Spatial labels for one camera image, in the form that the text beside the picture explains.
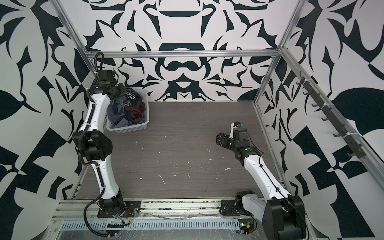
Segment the blue-grey tank top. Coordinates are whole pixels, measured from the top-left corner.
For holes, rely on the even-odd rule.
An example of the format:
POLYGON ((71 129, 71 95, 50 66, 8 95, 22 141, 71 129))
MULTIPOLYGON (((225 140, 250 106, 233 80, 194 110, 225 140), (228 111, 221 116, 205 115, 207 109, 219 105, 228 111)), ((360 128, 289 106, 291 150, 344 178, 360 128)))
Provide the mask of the blue-grey tank top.
POLYGON ((125 103, 128 102, 129 99, 126 96, 120 96, 117 99, 111 100, 107 109, 107 115, 112 129, 127 127, 132 124, 131 121, 125 118, 127 114, 125 103))

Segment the white plastic laundry basket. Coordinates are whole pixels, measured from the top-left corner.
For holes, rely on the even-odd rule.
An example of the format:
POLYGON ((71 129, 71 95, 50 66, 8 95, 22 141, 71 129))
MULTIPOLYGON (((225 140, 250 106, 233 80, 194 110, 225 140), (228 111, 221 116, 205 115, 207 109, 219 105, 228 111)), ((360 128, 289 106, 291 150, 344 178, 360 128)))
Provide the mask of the white plastic laundry basket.
POLYGON ((150 121, 150 113, 149 113, 149 100, 148 100, 148 91, 145 89, 140 89, 140 88, 131 88, 135 91, 137 91, 139 94, 143 96, 143 103, 146 105, 146 112, 145 112, 145 117, 146 121, 141 124, 135 124, 135 125, 130 125, 127 127, 122 127, 122 128, 111 128, 110 126, 110 121, 108 120, 108 115, 107 115, 107 130, 108 131, 113 131, 119 134, 122 133, 128 133, 128 132, 134 132, 134 131, 139 131, 139 130, 144 130, 147 128, 148 123, 150 121))

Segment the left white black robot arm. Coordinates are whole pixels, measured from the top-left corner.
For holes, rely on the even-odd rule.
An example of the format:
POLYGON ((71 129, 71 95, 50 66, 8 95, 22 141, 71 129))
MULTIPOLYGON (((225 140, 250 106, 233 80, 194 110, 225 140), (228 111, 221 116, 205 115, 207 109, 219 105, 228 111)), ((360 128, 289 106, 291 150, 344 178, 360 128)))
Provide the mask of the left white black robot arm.
POLYGON ((91 166, 95 172, 100 188, 96 202, 102 215, 106 216, 124 208, 122 193, 112 170, 113 143, 104 134, 108 120, 108 106, 111 100, 124 90, 119 87, 113 71, 99 70, 91 87, 86 90, 90 103, 86 119, 72 136, 79 163, 84 167, 91 166))

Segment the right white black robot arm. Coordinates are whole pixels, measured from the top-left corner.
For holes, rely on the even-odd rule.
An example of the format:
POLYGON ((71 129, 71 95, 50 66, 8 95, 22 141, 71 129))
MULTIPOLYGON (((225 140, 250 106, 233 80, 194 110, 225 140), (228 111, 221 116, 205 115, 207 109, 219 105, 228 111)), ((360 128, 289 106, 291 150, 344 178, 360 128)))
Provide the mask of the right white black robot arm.
POLYGON ((238 192, 236 212, 248 215, 254 225, 261 223, 268 240, 308 240, 310 231, 305 218, 305 205, 275 178, 263 159, 263 152, 252 142, 247 129, 240 122, 231 124, 229 134, 219 133, 216 144, 232 151, 235 158, 249 172, 263 199, 252 191, 238 192))

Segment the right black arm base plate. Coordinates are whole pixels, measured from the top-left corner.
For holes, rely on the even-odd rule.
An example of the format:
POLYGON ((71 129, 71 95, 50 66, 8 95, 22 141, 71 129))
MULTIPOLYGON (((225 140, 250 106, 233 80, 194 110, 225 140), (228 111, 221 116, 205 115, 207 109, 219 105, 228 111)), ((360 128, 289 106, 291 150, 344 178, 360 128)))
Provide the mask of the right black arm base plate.
POLYGON ((221 200, 219 213, 224 217, 250 216, 247 211, 237 205, 235 200, 221 200))

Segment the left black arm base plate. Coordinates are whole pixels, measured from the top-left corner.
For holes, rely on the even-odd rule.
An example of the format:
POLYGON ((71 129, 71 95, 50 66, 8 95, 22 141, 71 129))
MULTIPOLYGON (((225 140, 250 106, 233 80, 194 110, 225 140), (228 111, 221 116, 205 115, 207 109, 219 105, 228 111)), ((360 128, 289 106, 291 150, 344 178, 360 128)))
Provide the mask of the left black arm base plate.
POLYGON ((137 214, 141 210, 141 201, 124 201, 123 203, 105 203, 100 200, 98 202, 99 211, 98 218, 112 218, 119 215, 122 218, 129 218, 137 214))

